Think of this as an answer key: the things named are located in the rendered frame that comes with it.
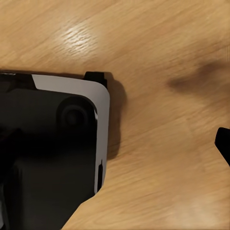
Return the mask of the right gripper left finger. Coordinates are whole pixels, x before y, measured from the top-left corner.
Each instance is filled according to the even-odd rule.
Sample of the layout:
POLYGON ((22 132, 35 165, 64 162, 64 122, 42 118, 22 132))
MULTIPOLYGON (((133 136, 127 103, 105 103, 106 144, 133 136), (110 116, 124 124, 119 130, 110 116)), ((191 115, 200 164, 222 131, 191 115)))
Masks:
POLYGON ((0 185, 25 146, 20 127, 0 133, 0 185))

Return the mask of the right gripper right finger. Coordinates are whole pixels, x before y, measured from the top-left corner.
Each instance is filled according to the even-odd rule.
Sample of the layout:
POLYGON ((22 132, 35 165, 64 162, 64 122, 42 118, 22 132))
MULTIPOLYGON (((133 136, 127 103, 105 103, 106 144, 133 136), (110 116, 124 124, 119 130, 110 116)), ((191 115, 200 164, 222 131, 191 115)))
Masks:
POLYGON ((230 165, 230 129, 220 127, 215 140, 215 145, 230 165))

